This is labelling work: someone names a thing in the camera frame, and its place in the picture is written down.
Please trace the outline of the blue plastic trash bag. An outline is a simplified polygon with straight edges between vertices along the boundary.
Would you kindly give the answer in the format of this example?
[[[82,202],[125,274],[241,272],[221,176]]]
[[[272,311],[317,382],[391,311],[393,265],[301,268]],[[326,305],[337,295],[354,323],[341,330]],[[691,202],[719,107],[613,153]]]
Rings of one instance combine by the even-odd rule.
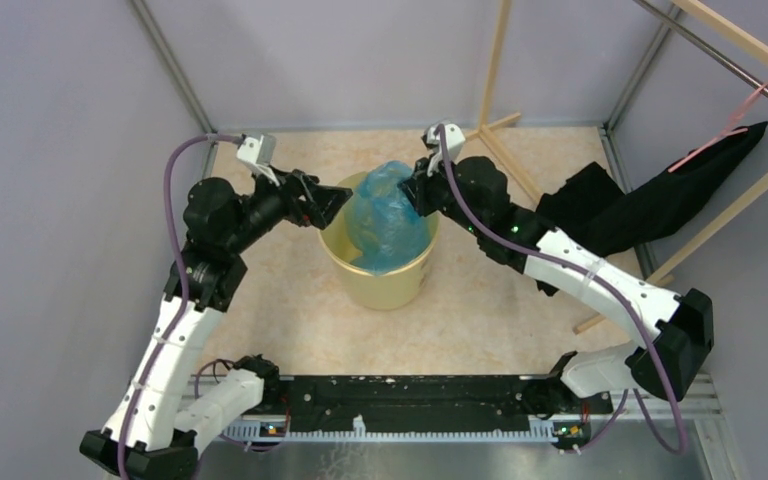
[[[416,213],[399,188],[412,173],[407,164],[389,161],[353,188],[344,214],[347,236],[360,251],[353,266],[383,275],[410,263],[429,246],[428,219]]]

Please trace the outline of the yellow plastic trash bin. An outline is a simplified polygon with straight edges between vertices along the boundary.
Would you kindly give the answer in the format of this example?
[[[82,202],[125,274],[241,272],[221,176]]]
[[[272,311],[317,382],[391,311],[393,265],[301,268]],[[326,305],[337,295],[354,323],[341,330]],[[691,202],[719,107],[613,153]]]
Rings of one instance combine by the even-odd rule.
[[[338,185],[353,191],[368,173],[356,173],[343,179]],[[344,219],[346,205],[331,225],[319,234],[321,245],[335,265],[342,287],[352,301],[366,308],[387,311],[407,305],[417,297],[431,270],[430,258],[437,242],[439,216],[433,214],[425,217],[428,219],[431,242],[420,256],[397,270],[374,275],[351,264],[351,261],[360,255],[360,251],[352,245],[347,236]]]

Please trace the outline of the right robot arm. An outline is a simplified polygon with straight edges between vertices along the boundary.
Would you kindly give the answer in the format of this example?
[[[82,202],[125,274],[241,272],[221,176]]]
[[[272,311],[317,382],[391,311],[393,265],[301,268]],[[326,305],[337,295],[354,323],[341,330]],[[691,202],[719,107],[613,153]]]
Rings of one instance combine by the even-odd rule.
[[[422,158],[399,184],[417,214],[439,212],[471,233],[491,260],[576,298],[622,328],[625,344],[564,356],[546,385],[549,404],[572,412],[586,397],[638,389],[682,400],[713,347],[711,299],[647,283],[590,252],[511,201],[507,177],[487,157],[428,170]]]

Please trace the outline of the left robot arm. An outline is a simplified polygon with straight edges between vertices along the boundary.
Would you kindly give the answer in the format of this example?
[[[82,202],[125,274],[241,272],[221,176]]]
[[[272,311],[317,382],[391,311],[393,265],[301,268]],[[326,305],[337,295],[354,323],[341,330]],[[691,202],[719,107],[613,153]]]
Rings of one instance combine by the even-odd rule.
[[[258,175],[251,194],[210,177],[188,193],[186,241],[176,248],[152,337],[121,404],[80,453],[123,479],[190,479],[206,448],[248,410],[268,413],[281,393],[274,363],[248,356],[188,406],[182,404],[205,344],[247,267],[241,254],[283,221],[323,230],[352,191],[300,170]]]

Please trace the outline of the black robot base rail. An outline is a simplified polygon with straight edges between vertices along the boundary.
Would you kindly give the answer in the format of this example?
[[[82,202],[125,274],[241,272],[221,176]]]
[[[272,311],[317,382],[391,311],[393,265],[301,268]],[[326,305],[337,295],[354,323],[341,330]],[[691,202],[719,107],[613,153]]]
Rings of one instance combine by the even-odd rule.
[[[575,396],[554,376],[298,375],[268,383],[248,415],[289,420],[292,433],[525,432],[539,420],[610,414],[606,393]]]

